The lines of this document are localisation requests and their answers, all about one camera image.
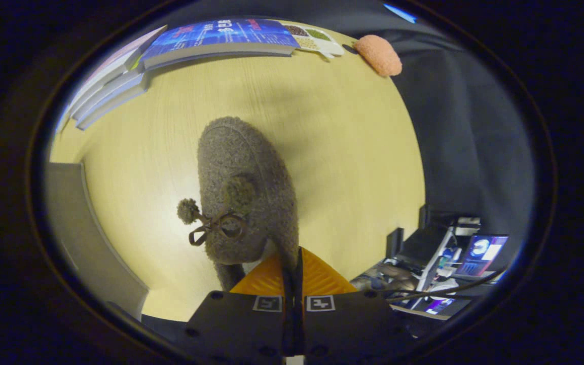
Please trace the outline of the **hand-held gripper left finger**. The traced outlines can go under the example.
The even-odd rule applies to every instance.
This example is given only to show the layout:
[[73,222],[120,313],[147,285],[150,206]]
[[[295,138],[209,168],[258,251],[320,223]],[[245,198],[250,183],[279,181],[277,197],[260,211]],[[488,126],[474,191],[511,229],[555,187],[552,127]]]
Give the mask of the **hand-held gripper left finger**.
[[208,293],[186,324],[197,358],[285,358],[295,353],[294,294],[277,254],[230,291]]

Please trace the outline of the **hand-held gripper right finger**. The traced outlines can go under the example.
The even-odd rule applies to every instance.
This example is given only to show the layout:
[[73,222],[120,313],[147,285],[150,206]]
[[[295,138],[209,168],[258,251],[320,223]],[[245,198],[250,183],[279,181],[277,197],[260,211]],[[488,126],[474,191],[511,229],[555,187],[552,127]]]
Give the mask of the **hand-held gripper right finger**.
[[300,321],[306,359],[394,359],[415,339],[379,293],[358,291],[317,255],[301,248]]

